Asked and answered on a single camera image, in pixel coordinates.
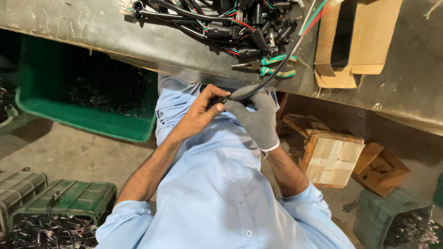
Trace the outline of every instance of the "left hand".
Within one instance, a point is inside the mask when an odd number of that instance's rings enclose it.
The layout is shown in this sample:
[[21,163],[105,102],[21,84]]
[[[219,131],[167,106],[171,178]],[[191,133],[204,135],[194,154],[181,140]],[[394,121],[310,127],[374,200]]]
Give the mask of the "left hand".
[[172,129],[172,137],[184,141],[202,132],[218,114],[225,110],[223,104],[218,103],[206,111],[209,100],[215,96],[223,97],[230,94],[230,92],[224,91],[212,84],[206,86],[189,107],[185,116],[183,116],[180,122]]

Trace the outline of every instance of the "gray work glove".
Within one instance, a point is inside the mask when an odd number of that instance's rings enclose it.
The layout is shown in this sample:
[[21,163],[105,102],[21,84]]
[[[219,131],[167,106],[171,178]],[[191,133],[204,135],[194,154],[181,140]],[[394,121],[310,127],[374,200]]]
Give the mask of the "gray work glove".
[[[252,85],[237,89],[231,98],[241,96],[254,87]],[[236,101],[225,103],[225,110],[234,114],[262,151],[271,151],[280,144],[276,132],[275,103],[263,89],[253,95],[250,100],[254,104],[255,112],[248,111],[242,103]]]

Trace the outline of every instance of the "forearm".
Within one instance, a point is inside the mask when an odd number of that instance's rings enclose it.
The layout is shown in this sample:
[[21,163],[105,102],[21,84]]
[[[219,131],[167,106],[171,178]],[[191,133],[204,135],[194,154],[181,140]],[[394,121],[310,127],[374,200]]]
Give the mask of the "forearm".
[[178,138],[174,130],[154,153],[138,168],[129,179],[115,205],[122,201],[148,201],[151,199],[161,178],[177,155],[184,139]]
[[284,197],[298,195],[309,186],[307,177],[280,146],[270,151],[267,159]]

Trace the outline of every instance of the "shirt sleeve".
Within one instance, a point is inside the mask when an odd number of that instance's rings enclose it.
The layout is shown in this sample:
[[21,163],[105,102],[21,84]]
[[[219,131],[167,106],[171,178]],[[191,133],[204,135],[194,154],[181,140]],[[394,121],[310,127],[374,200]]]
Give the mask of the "shirt sleeve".
[[96,231],[97,249],[136,248],[152,222],[147,202],[118,203]]
[[323,194],[312,183],[302,193],[283,198],[282,201],[285,210],[319,249],[355,248],[343,231],[332,222]]

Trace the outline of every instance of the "pliers handle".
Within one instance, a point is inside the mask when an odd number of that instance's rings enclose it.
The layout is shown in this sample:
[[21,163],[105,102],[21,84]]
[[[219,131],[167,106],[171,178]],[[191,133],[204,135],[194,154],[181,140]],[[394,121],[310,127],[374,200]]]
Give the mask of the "pliers handle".
[[[265,67],[264,65],[270,65],[270,64],[274,64],[276,62],[282,61],[286,56],[287,56],[287,54],[281,54],[281,55],[272,57],[270,59],[266,59],[266,57],[263,57],[260,61],[232,65],[232,67],[249,69],[249,70],[259,70],[260,76],[264,76],[265,74],[272,74],[274,72],[274,69],[269,68],[269,67]],[[297,57],[291,55],[291,57],[289,57],[288,60],[296,62]],[[287,77],[291,77],[293,75],[295,75],[295,70],[277,73],[277,77],[280,77],[280,78],[287,78]]]

